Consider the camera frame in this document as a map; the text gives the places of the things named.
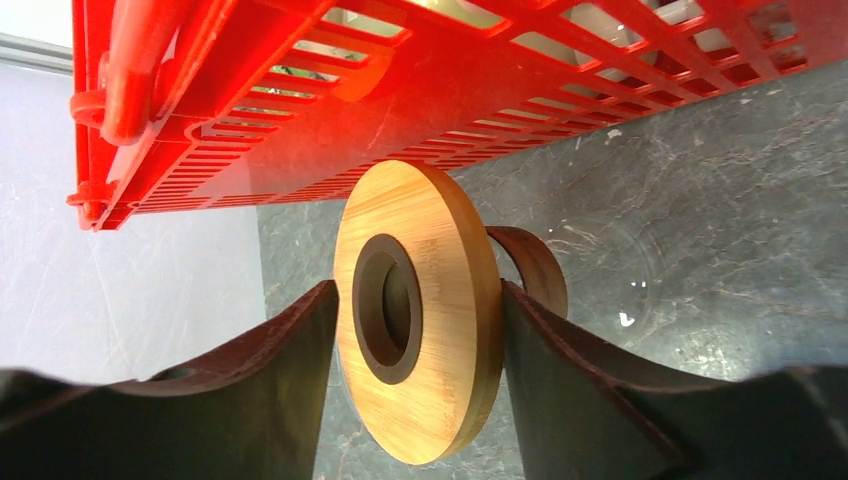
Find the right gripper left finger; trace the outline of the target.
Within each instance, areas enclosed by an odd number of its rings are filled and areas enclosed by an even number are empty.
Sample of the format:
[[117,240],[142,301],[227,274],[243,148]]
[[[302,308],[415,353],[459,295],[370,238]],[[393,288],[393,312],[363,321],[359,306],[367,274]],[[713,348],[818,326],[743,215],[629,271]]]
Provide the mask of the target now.
[[283,312],[146,381],[1,373],[5,479],[309,479],[334,343],[325,280]]

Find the round wooden dripper holder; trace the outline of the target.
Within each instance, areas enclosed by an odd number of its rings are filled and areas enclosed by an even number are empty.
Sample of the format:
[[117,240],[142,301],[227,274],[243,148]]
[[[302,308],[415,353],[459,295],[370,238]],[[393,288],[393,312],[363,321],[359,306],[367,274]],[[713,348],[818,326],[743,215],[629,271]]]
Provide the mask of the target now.
[[389,160],[356,183],[334,259],[336,341],[357,413],[395,459],[457,453],[503,365],[501,283],[485,227],[445,172]]

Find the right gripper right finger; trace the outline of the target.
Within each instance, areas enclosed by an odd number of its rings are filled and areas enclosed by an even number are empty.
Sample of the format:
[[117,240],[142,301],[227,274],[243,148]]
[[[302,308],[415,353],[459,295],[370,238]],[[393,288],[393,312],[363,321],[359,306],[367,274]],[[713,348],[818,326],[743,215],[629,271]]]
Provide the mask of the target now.
[[843,479],[847,370],[739,382],[619,348],[503,285],[505,371],[529,479]]

